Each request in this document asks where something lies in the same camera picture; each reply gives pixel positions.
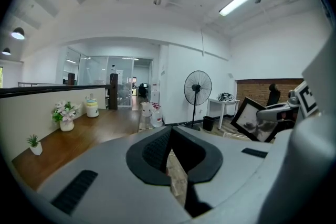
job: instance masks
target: white table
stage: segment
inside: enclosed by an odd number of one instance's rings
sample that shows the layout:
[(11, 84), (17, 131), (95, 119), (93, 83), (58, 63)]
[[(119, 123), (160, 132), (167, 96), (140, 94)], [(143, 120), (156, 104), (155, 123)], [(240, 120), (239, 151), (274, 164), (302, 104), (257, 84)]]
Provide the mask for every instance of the white table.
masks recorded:
[(227, 104), (234, 104), (235, 105), (235, 113), (234, 115), (236, 115), (237, 111), (238, 111), (238, 104), (239, 104), (240, 100), (236, 100), (236, 101), (218, 101), (217, 99), (208, 99), (208, 110), (206, 112), (206, 115), (209, 116), (210, 115), (210, 104), (211, 102), (213, 103), (217, 103), (217, 104), (221, 104), (222, 105), (222, 109), (221, 109), (221, 117), (219, 118), (219, 123), (218, 123), (218, 129), (220, 130), (222, 128), (222, 121), (223, 121), (223, 116), (224, 116), (224, 112), (225, 112), (225, 107)]

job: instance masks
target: fan base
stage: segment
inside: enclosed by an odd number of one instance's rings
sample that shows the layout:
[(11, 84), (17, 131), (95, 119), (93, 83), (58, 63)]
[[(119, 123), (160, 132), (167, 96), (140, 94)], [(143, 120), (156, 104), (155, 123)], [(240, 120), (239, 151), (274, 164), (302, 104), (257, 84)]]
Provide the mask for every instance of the fan base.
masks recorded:
[(196, 125), (194, 125), (193, 127), (191, 127), (191, 125), (188, 125), (188, 126), (186, 126), (186, 127), (189, 128), (189, 129), (196, 130), (196, 131), (200, 131), (200, 130), (201, 130), (201, 128), (198, 127), (198, 126), (196, 126)]

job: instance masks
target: black trash can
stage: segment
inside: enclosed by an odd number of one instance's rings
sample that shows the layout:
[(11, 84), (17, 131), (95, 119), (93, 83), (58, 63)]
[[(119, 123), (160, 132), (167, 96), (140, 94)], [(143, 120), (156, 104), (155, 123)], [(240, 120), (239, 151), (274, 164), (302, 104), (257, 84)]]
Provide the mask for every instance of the black trash can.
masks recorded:
[(215, 118), (205, 116), (203, 117), (203, 129), (207, 131), (212, 131), (212, 128), (214, 127)]

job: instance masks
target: flower vase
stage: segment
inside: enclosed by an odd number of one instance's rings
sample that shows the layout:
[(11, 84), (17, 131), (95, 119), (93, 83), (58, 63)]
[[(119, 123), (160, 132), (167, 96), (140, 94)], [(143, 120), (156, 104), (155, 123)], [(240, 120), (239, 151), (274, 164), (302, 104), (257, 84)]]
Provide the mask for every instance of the flower vase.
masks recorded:
[(71, 131), (75, 127), (73, 122), (74, 122), (73, 120), (71, 120), (71, 121), (60, 121), (59, 125), (61, 127), (61, 130), (63, 132)]
[(41, 155), (41, 153), (43, 151), (40, 142), (38, 142), (36, 147), (31, 147), (30, 146), (30, 150), (31, 150), (31, 152), (33, 152), (35, 155), (38, 155), (38, 156)]

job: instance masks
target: black picture frame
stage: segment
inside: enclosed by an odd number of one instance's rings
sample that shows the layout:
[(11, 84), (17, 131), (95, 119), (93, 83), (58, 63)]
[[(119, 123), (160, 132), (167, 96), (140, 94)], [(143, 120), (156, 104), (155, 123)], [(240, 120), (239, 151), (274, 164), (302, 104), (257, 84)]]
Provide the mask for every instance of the black picture frame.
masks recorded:
[(250, 99), (248, 97), (245, 97), (245, 99), (243, 100), (243, 103), (241, 104), (239, 110), (237, 111), (237, 114), (232, 119), (231, 125), (234, 126), (235, 128), (237, 128), (239, 132), (243, 133), (245, 136), (250, 138), (252, 141), (269, 143), (274, 138), (274, 136), (278, 133), (278, 131), (280, 131), (279, 124), (277, 124), (275, 126), (275, 128), (273, 129), (271, 134), (265, 139), (265, 141), (260, 141), (254, 134), (248, 132), (245, 128), (243, 128), (242, 126), (240, 126), (237, 123), (238, 119), (240, 118), (241, 114), (243, 113), (243, 111), (245, 110), (245, 108), (248, 104), (253, 106), (254, 108), (256, 108), (258, 111), (267, 109), (264, 106), (262, 106), (261, 104), (253, 101), (252, 99)]

